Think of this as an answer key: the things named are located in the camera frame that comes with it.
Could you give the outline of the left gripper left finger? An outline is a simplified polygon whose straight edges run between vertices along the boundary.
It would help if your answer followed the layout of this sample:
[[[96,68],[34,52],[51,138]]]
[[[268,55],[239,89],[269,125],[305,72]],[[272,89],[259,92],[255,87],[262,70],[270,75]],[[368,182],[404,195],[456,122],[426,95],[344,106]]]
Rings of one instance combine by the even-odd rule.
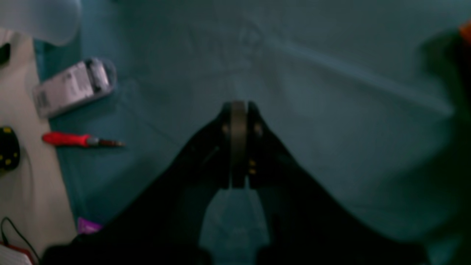
[[[199,246],[207,206],[229,188],[237,104],[193,135],[170,166],[133,203],[93,234],[54,245],[44,265],[212,265]]]

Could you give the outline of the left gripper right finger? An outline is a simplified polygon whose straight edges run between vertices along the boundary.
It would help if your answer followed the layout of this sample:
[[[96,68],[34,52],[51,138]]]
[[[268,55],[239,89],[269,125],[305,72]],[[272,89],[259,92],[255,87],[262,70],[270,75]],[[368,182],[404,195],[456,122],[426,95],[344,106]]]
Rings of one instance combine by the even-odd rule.
[[[423,245],[370,228],[323,188],[249,101],[248,183],[260,199],[269,244],[258,265],[428,265]]]

